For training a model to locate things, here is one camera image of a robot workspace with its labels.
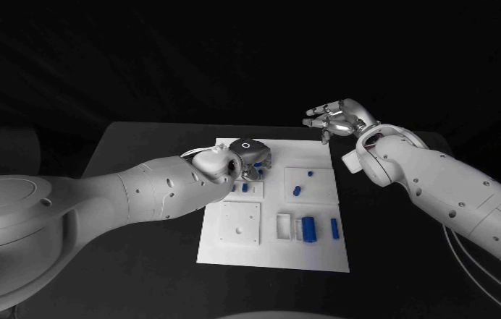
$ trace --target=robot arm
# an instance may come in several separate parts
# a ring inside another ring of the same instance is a hole
[[[344,156],[349,171],[364,170],[381,187],[397,182],[417,207],[501,258],[500,183],[449,155],[430,150],[409,130],[377,122],[354,100],[329,103],[309,110],[308,115],[322,112],[303,124],[322,128],[323,144],[331,134],[358,137],[357,149]],[[338,132],[345,120],[352,128],[347,126],[347,132]]]
[[[219,201],[271,165],[256,140],[150,160],[87,179],[0,176],[0,311],[49,283],[81,248],[131,223],[173,219]]]

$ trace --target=blue block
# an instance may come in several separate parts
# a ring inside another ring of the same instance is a hole
[[[303,224],[303,241],[313,243],[316,242],[315,218],[312,216],[305,216],[300,221]]]
[[[331,227],[332,227],[332,238],[339,239],[339,230],[338,230],[338,220],[331,219]]]

